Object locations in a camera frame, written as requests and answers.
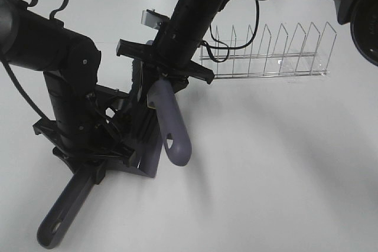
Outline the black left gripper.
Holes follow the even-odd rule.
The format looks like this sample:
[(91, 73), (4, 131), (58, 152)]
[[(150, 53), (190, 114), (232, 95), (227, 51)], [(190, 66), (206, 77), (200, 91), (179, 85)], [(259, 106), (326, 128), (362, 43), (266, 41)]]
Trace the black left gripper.
[(119, 111), (112, 107), (118, 97), (128, 100), (128, 93), (97, 85), (83, 97), (70, 89), (48, 88), (55, 119), (40, 119), (33, 125), (36, 135), (43, 135), (66, 158), (88, 165), (122, 161), (130, 166), (135, 150), (126, 141)]

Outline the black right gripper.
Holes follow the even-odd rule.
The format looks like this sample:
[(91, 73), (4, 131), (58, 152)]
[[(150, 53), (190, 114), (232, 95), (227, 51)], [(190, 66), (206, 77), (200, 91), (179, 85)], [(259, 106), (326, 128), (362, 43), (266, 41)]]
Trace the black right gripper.
[(213, 71), (192, 60), (203, 37), (204, 33), (158, 32), (155, 39), (146, 44), (120, 39), (116, 55), (133, 59), (131, 90), (150, 87), (160, 74), (166, 74), (178, 91), (186, 88), (189, 77), (211, 84)]

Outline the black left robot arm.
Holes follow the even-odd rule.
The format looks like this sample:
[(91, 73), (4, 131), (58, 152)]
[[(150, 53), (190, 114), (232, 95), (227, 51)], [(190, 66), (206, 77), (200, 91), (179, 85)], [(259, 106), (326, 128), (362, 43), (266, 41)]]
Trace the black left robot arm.
[(1, 60), (6, 68), (42, 72), (54, 119), (42, 114), (34, 132), (73, 172), (128, 172), (135, 155), (119, 120), (129, 96), (98, 84), (101, 59), (89, 37), (31, 12), (22, 0), (1, 0)]

